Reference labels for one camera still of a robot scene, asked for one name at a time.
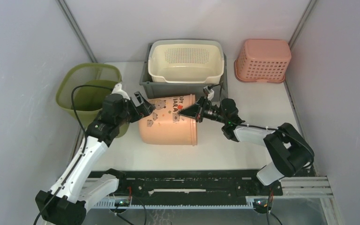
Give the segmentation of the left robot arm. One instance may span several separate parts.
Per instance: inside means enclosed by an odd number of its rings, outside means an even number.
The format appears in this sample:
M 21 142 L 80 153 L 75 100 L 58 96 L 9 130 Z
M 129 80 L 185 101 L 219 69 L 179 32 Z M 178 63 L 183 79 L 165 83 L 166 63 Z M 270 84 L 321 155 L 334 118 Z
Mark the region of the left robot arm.
M 124 124 L 137 122 L 153 113 L 155 107 L 140 92 L 139 105 L 127 94 L 112 93 L 105 97 L 102 109 L 88 125 L 76 156 L 48 191 L 39 191 L 35 201 L 37 218 L 54 225 L 80 225 L 88 211 L 109 193 L 123 195 L 128 183 L 109 173 L 82 191 L 94 164 L 110 147 Z

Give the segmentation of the orange plastic bucket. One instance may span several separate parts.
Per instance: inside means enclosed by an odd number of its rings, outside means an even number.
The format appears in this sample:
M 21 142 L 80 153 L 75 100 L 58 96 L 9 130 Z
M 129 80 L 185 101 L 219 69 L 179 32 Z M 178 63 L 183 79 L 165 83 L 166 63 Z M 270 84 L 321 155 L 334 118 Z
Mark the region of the orange plastic bucket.
M 150 99 L 153 113 L 138 122 L 143 142 L 156 145 L 197 145 L 197 125 L 194 119 L 179 111 L 195 103 L 195 95 Z

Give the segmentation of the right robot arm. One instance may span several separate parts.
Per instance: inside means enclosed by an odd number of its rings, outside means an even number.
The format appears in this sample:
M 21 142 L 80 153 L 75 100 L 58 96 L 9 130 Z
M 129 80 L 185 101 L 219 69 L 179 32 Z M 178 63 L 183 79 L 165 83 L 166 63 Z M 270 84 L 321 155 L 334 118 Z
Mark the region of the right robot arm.
M 277 128 L 250 125 L 238 113 L 233 99 L 225 98 L 220 105 L 212 105 L 206 97 L 179 111 L 179 115 L 198 123 L 204 119 L 222 123 L 221 130 L 228 140 L 266 147 L 272 162 L 261 168 L 252 182 L 258 195 L 266 194 L 275 181 L 292 177 L 313 164 L 314 151 L 292 124 L 283 123 Z

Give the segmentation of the pink perforated plastic basket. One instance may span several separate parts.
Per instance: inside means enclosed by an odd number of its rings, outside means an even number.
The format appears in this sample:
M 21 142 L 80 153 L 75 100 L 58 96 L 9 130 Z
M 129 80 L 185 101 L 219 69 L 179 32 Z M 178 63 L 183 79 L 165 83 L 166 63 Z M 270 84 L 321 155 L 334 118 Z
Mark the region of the pink perforated plastic basket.
M 291 58 L 285 40 L 248 39 L 234 63 L 235 77 L 244 83 L 282 83 Z

